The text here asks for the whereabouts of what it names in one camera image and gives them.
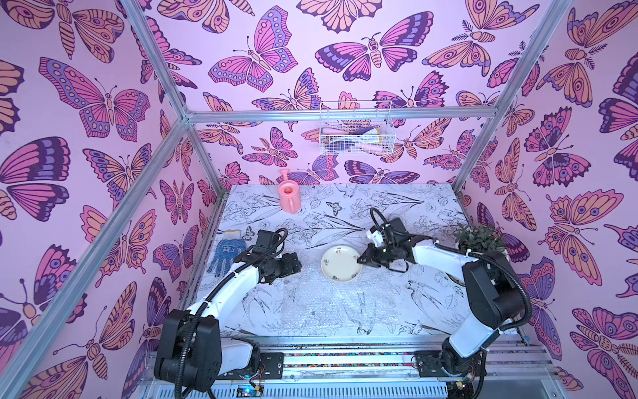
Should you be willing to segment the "cream dinner plate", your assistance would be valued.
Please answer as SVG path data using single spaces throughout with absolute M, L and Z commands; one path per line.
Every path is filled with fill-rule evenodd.
M 338 283 L 352 281 L 362 273 L 363 265 L 358 263 L 359 257 L 357 250 L 350 246 L 331 247 L 321 257 L 321 270 L 330 281 Z

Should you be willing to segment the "clear bubble wrap sheet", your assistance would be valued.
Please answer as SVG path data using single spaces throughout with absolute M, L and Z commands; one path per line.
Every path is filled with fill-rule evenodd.
M 264 334 L 384 336 L 399 334 L 410 319 L 395 274 L 365 269 L 345 283 L 330 281 L 316 265 L 260 286 L 250 318 Z

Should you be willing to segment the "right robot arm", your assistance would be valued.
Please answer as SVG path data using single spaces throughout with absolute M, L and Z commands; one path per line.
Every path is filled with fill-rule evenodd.
M 527 324 L 532 315 L 528 292 L 507 257 L 498 251 L 463 251 L 408 233 L 367 233 L 370 243 L 357 259 L 359 264 L 390 269 L 404 260 L 438 269 L 463 283 L 470 314 L 459 329 L 445 339 L 434 364 L 450 377 L 467 374 L 471 364 L 484 360 L 491 345 L 510 329 Z

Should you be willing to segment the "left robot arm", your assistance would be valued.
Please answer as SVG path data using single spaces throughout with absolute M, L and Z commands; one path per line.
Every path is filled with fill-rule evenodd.
M 175 309 L 164 321 L 154 376 L 174 384 L 174 397 L 191 392 L 214 397 L 212 386 L 220 376 L 235 373 L 251 379 L 264 369 L 259 346 L 244 338 L 221 336 L 221 327 L 235 308 L 259 284 L 298 274 L 296 253 L 253 254 L 245 251 L 217 286 L 186 310 Z

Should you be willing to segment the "blue work glove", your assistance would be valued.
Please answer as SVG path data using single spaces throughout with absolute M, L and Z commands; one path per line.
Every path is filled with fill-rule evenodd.
M 235 258 L 247 249 L 240 230 L 226 230 L 220 237 L 206 268 L 206 273 L 216 278 L 224 277 L 230 271 Z

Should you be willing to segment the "pink watering can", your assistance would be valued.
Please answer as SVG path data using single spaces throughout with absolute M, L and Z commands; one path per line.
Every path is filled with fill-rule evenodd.
M 282 211 L 289 214 L 297 214 L 302 208 L 302 199 L 299 184 L 289 177 L 289 170 L 280 171 L 281 181 L 277 186 L 280 206 Z

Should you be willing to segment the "potted green plant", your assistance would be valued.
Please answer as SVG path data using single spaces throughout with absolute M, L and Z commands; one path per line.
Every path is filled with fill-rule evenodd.
M 504 253 L 506 251 L 505 243 L 497 235 L 494 228 L 482 225 L 472 227 L 458 224 L 455 234 L 455 243 L 462 251 L 467 251 L 468 249 L 477 253 L 490 251 Z

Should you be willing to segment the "green circuit board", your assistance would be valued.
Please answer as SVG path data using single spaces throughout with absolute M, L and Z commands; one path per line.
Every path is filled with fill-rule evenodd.
M 237 386 L 237 398 L 260 398 L 264 395 L 264 387 L 260 385 L 242 384 Z

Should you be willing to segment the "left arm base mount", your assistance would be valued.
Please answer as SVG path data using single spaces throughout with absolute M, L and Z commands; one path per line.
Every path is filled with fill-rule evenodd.
M 225 353 L 217 376 L 218 380 L 281 380 L 283 376 L 284 354 L 282 352 L 260 352 L 247 355 Z

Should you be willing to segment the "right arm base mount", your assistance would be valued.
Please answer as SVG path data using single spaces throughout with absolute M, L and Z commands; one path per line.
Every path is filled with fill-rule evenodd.
M 441 351 L 416 351 L 413 364 L 420 377 L 465 379 L 485 377 L 482 352 L 470 357 L 460 357 L 453 349 Z

